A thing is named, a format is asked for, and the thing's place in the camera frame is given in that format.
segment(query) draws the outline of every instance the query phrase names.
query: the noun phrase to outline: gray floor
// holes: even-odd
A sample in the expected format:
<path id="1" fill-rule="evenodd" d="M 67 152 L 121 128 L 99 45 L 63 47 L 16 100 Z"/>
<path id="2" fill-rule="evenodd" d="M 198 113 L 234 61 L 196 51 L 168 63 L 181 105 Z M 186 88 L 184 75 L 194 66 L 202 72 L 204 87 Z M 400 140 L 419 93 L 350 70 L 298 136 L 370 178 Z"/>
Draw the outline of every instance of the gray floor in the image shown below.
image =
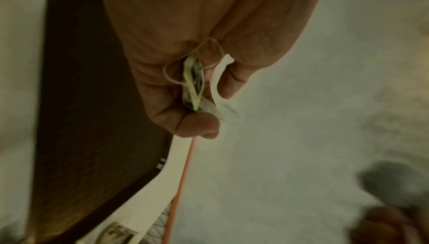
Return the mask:
<path id="1" fill-rule="evenodd" d="M 355 173 L 425 164 L 429 0 L 321 0 L 294 49 L 197 141 L 171 244 L 344 243 L 376 203 Z"/>

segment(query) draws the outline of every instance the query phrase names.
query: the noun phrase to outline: hand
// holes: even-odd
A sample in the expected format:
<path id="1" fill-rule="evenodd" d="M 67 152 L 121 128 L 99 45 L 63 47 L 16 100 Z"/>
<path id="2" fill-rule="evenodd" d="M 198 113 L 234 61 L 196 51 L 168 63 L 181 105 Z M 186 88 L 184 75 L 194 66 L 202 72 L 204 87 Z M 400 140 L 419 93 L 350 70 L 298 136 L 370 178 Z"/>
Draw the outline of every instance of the hand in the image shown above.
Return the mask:
<path id="1" fill-rule="evenodd" d="M 375 207 L 366 212 L 350 232 L 351 244 L 406 244 L 406 226 L 416 228 L 423 244 L 429 244 L 429 222 L 417 211 L 411 217 L 391 207 Z"/>
<path id="2" fill-rule="evenodd" d="M 179 57 L 209 36 L 235 60 L 222 74 L 218 92 L 231 98 L 257 70 L 278 61 L 295 43 L 318 0 L 104 0 L 113 27 L 129 60 L 148 117 L 181 137 L 215 138 L 218 120 L 193 113 L 181 102 Z M 206 45 L 205 65 L 216 54 Z M 212 71 L 205 72 L 204 96 Z"/>

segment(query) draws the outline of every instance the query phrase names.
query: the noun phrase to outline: blurred hand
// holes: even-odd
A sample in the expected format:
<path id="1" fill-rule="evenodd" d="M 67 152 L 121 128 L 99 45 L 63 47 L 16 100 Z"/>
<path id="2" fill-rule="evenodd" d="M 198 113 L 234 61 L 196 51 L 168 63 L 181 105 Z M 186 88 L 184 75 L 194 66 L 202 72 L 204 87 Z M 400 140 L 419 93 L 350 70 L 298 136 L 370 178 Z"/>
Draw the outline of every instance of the blurred hand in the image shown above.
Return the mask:
<path id="1" fill-rule="evenodd" d="M 182 105 L 181 56 L 207 37 L 220 43 L 235 62 L 222 74 L 218 92 L 232 97 L 257 70 L 278 61 L 295 43 L 318 0 L 104 0 L 108 15 L 129 60 L 148 117 L 182 137 L 215 138 L 218 120 Z M 203 64 L 218 54 L 206 45 Z M 213 101 L 210 77 L 204 96 Z"/>
<path id="2" fill-rule="evenodd" d="M 351 244 L 406 244 L 405 226 L 416 228 L 422 244 L 429 244 L 429 222 L 418 211 L 411 217 L 391 207 L 375 207 L 367 211 L 362 221 L 350 233 Z"/>

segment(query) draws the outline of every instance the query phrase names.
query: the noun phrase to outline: rubber band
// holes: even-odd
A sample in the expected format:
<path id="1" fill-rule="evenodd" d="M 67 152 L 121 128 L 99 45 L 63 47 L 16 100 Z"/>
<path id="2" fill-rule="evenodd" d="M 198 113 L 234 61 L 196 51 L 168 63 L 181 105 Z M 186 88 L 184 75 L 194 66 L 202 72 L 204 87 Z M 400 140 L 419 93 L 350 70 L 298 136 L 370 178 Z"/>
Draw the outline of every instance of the rubber band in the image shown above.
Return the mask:
<path id="1" fill-rule="evenodd" d="M 193 49 L 189 53 L 187 53 L 187 54 L 185 54 L 185 55 L 183 55 L 183 56 L 181 56 L 181 57 L 179 57 L 179 58 L 177 58 L 177 59 L 175 59 L 175 60 L 173 60 L 173 61 L 165 64 L 164 67 L 162 68 L 162 73 L 163 73 L 165 79 L 167 79 L 169 82 L 171 82 L 173 84 L 177 84 L 177 85 L 181 85 L 181 86 L 186 87 L 187 86 L 186 83 L 174 80 L 173 78 L 171 78 L 168 75 L 168 73 L 167 73 L 167 66 L 170 65 L 171 63 L 179 60 L 179 59 L 182 59 L 182 58 L 184 58 L 184 57 L 186 57 L 186 56 L 194 53 L 195 51 L 198 51 L 209 40 L 214 41 L 218 45 L 218 47 L 219 47 L 222 55 L 220 56 L 220 59 L 217 62 L 213 63 L 212 65 L 204 67 L 203 70 L 212 68 L 212 67 L 216 66 L 217 64 L 219 64 L 222 61 L 223 57 L 225 56 L 225 52 L 223 51 L 222 46 L 219 44 L 219 42 L 215 38 L 208 37 L 205 41 L 203 41 L 202 43 L 200 43 L 195 49 Z"/>

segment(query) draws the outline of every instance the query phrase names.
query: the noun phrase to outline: floor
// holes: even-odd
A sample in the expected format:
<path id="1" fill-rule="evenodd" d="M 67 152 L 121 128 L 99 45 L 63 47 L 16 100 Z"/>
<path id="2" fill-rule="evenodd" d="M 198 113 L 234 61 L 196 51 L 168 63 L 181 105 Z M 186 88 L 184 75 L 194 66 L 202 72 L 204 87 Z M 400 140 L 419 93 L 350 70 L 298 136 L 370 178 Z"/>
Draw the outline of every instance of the floor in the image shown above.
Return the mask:
<path id="1" fill-rule="evenodd" d="M 217 98 L 226 121 L 197 140 L 170 243 L 344 243 L 376 203 L 357 172 L 429 168 L 428 22 L 429 0 L 321 0 L 288 55 Z"/>

